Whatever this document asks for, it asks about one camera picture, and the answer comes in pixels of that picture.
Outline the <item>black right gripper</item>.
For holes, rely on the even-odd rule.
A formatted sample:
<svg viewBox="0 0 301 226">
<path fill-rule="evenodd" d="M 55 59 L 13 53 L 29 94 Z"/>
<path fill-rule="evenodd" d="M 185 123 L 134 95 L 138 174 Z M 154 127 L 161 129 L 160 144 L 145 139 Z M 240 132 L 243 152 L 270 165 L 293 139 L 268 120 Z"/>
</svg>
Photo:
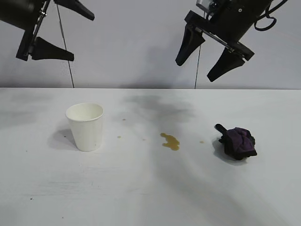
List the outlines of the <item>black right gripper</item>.
<svg viewBox="0 0 301 226">
<path fill-rule="evenodd" d="M 207 78 L 213 82 L 225 73 L 241 67 L 254 52 L 239 40 L 258 20 L 269 13 L 270 0 L 213 0 L 203 7 L 208 17 L 189 11 L 185 17 L 185 30 L 175 62 L 182 66 L 189 56 L 206 40 L 203 34 L 212 37 L 225 49 L 209 71 Z"/>
</svg>

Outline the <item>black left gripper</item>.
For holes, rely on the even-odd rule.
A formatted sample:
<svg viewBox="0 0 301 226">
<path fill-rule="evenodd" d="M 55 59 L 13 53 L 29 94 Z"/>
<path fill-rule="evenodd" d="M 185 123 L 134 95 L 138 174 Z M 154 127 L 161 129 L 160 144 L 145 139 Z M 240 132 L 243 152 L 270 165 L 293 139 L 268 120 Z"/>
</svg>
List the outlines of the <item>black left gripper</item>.
<svg viewBox="0 0 301 226">
<path fill-rule="evenodd" d="M 54 0 L 55 4 L 70 9 L 94 21 L 95 15 L 79 0 Z M 48 0 L 2 0 L 0 20 L 24 30 L 16 58 L 27 60 L 58 59 L 74 61 L 74 54 L 59 48 L 37 34 L 50 4 Z"/>
</svg>

